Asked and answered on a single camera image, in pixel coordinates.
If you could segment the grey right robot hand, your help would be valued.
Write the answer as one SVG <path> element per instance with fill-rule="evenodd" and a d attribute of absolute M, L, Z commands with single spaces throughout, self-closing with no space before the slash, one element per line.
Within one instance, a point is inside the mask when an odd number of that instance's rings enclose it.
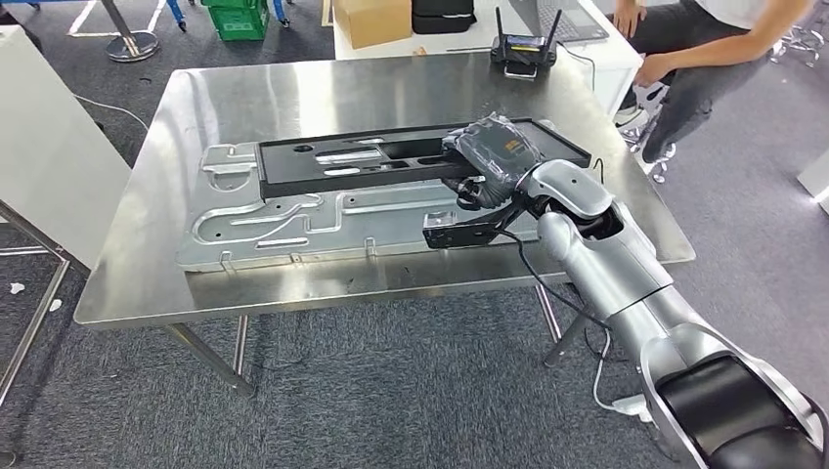
<path fill-rule="evenodd" d="M 496 209 L 511 199 L 525 175 L 543 162 L 540 150 L 507 117 L 491 113 L 451 131 L 442 148 L 459 153 L 483 178 L 443 178 L 466 210 Z"/>

